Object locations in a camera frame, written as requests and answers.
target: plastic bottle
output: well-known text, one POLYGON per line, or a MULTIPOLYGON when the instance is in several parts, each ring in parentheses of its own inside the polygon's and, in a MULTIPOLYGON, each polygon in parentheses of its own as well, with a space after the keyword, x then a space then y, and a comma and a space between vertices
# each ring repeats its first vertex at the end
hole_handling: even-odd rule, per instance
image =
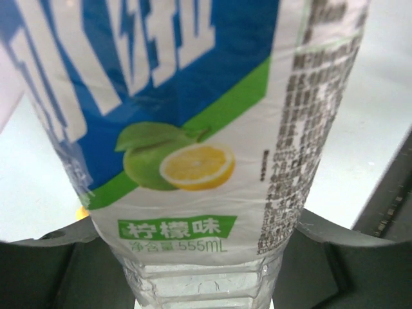
POLYGON ((368 2, 1 2, 1 42, 143 308, 269 307, 368 2))

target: water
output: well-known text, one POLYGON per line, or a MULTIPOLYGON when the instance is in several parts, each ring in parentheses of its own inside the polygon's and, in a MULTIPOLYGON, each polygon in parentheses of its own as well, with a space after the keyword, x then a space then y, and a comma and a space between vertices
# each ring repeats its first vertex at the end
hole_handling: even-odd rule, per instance
POLYGON ((143 309, 267 309, 281 255, 231 266, 139 265, 117 255, 143 309))

